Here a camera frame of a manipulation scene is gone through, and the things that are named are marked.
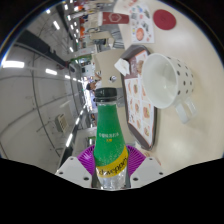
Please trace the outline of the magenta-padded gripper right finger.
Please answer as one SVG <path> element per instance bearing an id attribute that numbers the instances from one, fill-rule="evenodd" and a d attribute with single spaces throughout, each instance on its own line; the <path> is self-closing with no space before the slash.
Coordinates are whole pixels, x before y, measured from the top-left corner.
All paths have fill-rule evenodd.
<path id="1" fill-rule="evenodd" d="M 154 157 L 146 157 L 138 149 L 128 145 L 126 187 L 140 188 L 164 176 L 160 164 Z"/>

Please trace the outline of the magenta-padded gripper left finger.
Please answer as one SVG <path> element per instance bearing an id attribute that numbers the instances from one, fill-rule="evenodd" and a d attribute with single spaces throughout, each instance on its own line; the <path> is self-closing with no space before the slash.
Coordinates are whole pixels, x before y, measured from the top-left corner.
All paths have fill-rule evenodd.
<path id="1" fill-rule="evenodd" d="M 93 187 L 95 175 L 94 146 L 90 146 L 77 157 L 70 156 L 55 175 L 84 188 Z"/>

